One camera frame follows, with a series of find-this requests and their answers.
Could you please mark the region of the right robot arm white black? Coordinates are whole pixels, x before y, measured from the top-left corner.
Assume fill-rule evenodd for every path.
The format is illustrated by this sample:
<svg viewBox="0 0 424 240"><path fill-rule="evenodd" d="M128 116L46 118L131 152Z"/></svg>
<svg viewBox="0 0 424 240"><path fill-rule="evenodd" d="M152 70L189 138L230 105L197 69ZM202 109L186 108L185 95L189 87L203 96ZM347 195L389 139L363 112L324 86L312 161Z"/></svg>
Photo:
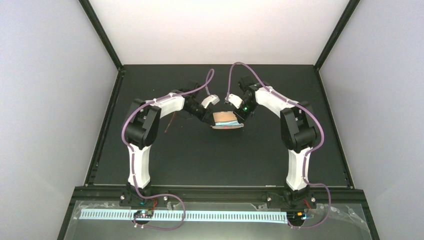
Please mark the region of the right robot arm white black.
<svg viewBox="0 0 424 240"><path fill-rule="evenodd" d="M287 188L282 199L290 209L299 209L309 193L310 154L320 146L322 127L308 102L286 98L265 83L247 83L249 79L246 76L238 82L242 97L227 93L226 100L234 106L233 113L239 123L244 123L257 106L279 117L281 139L288 150Z"/></svg>

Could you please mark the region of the pink transparent sunglasses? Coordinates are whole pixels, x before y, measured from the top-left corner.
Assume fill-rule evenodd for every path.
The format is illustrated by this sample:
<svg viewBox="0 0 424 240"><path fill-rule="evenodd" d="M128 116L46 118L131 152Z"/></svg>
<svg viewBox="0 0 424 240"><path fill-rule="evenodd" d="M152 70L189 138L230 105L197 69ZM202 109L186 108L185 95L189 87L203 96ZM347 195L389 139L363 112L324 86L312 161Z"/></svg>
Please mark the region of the pink transparent sunglasses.
<svg viewBox="0 0 424 240"><path fill-rule="evenodd" d="M172 123L175 121L176 118L182 118L184 120L190 120L193 118L193 116L189 113L185 113L182 111L175 111L172 115L171 115L171 119L169 121L169 123L167 124L164 133L167 133L172 125Z"/></svg>

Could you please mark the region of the light blue cleaning cloth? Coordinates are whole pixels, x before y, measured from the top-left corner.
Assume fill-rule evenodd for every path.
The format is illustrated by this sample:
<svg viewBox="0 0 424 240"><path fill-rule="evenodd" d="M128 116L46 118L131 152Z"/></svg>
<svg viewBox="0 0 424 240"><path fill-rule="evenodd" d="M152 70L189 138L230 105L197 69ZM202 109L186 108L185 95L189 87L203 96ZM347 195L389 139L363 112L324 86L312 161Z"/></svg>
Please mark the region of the light blue cleaning cloth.
<svg viewBox="0 0 424 240"><path fill-rule="evenodd" d="M237 120L232 121L220 121L216 122L214 126L215 129L237 129L244 127L243 123L239 123Z"/></svg>

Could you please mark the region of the brown plaid glasses case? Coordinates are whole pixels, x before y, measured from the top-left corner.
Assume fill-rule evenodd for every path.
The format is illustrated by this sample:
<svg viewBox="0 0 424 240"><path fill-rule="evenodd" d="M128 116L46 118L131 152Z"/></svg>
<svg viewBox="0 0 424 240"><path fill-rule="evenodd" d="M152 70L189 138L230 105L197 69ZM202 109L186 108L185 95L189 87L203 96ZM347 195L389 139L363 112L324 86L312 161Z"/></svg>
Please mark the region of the brown plaid glasses case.
<svg viewBox="0 0 424 240"><path fill-rule="evenodd" d="M232 111L220 111L220 112L214 112L213 113L213 117L216 122L228 122L228 121L234 121L237 120L236 116L234 115L234 113ZM240 128L218 128L216 130L232 130L232 129L240 129Z"/></svg>

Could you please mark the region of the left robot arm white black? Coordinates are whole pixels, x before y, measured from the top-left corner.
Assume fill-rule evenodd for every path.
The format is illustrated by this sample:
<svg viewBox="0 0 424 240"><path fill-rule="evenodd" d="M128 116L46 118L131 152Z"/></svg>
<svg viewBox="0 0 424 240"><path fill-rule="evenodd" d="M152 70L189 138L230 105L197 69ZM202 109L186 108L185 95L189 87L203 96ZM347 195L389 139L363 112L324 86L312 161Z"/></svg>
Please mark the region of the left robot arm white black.
<svg viewBox="0 0 424 240"><path fill-rule="evenodd" d="M192 90L173 90L159 98L135 99L131 103L121 131L121 139L129 154L127 190L122 196L128 204L145 205L153 198L150 191L150 150L157 138L161 118L186 111L204 123L215 125L210 106L217 104L219 97L208 92L201 102L196 99L198 91L206 88L206 84L195 84Z"/></svg>

